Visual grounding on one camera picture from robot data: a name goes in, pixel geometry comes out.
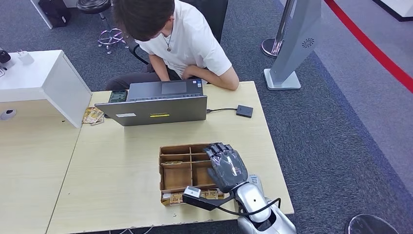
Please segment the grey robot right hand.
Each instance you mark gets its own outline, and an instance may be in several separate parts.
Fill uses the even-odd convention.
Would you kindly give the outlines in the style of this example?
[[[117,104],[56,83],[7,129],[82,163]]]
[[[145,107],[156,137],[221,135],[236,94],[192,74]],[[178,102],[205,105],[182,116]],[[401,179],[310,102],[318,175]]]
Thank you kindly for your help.
[[[207,173],[221,192],[229,193],[247,181],[247,168],[231,145],[211,143],[203,151],[211,162],[211,168],[208,168]]]

